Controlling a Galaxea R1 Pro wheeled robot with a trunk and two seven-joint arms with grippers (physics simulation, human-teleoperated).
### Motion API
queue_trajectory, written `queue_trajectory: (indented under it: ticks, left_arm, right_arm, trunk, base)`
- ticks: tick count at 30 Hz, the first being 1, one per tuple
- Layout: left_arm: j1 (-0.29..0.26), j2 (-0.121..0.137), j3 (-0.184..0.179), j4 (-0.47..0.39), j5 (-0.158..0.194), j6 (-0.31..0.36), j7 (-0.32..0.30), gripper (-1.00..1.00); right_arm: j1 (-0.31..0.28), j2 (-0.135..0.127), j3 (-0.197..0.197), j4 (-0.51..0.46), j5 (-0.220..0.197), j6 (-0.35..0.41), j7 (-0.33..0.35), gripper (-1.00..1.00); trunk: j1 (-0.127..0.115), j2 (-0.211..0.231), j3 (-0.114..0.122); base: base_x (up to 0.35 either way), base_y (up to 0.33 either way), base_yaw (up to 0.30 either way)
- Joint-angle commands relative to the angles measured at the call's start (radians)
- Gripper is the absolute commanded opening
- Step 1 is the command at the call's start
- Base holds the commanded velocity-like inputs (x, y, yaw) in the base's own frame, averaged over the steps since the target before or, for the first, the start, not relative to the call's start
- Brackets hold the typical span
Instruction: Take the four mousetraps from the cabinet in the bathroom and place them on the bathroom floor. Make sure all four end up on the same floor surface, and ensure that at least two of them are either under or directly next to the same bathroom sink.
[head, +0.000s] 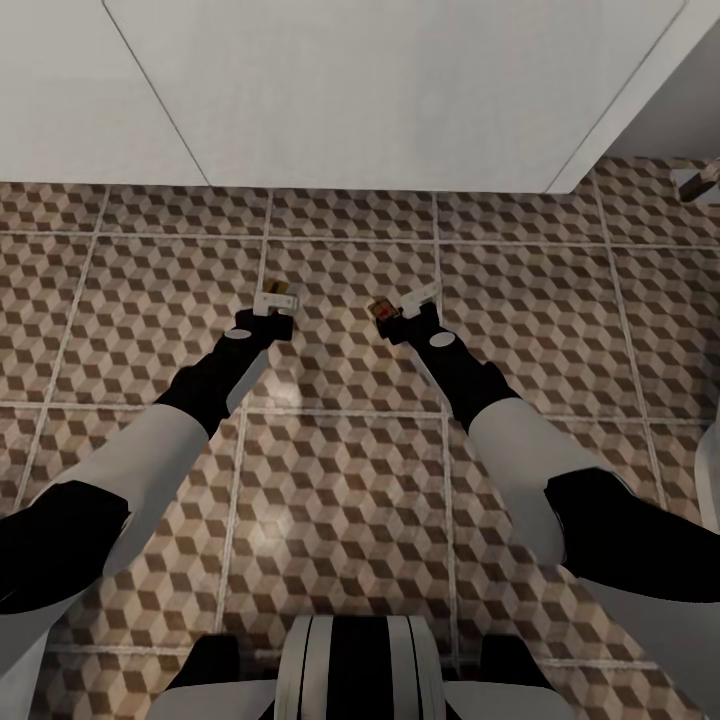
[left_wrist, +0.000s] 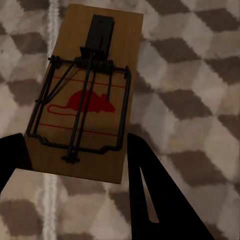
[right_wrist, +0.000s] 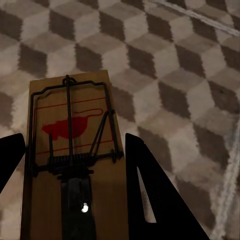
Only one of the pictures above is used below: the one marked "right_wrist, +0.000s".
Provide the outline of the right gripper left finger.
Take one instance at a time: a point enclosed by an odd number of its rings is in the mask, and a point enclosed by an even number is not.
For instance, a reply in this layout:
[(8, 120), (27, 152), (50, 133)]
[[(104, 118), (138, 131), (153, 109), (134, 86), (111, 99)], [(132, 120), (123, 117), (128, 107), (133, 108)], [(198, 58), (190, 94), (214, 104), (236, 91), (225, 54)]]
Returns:
[(0, 193), (26, 153), (21, 133), (0, 138)]

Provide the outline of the mousetrap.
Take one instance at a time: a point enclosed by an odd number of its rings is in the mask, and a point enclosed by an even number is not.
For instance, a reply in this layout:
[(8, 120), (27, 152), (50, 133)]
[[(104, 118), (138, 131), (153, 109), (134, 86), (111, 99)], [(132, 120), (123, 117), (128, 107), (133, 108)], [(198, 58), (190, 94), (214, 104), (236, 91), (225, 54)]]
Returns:
[(20, 240), (129, 240), (107, 69), (29, 82)]

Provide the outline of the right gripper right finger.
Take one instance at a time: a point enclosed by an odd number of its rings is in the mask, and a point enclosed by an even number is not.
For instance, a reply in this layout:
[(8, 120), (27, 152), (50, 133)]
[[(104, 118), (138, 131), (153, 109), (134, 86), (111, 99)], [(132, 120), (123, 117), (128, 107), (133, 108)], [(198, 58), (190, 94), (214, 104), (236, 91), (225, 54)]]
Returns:
[[(144, 141), (125, 135), (129, 240), (210, 240)], [(156, 223), (145, 220), (137, 167)]]

